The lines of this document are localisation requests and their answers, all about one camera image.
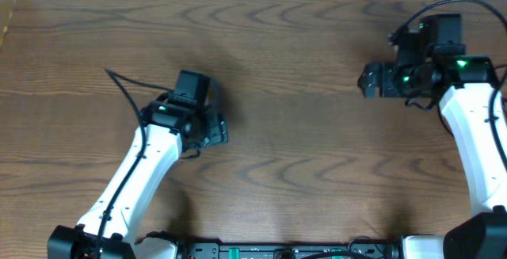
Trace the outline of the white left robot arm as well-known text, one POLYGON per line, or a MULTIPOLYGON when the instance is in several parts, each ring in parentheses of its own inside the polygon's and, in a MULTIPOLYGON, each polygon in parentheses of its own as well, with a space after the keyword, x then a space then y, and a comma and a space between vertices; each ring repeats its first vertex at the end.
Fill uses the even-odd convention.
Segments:
POLYGON ((140 223, 162 179, 193 149, 228 141, 219 113, 221 89, 204 74, 183 70, 174 89, 143 109, 133 105, 138 127, 104 192, 75 227, 57 226, 47 244, 50 258, 175 258, 177 243, 157 236, 137 242, 140 223))

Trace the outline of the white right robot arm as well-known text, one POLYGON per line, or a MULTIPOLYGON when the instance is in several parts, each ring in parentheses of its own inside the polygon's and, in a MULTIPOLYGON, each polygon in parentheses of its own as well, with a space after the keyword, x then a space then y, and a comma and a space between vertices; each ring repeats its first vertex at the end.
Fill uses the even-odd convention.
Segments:
POLYGON ((402 29, 393 63, 368 63, 357 85, 365 97, 430 100, 456 141, 469 190, 471 218, 444 236, 408 235, 387 258, 506 256, 506 117, 490 58, 467 55, 459 14, 423 17, 402 29))

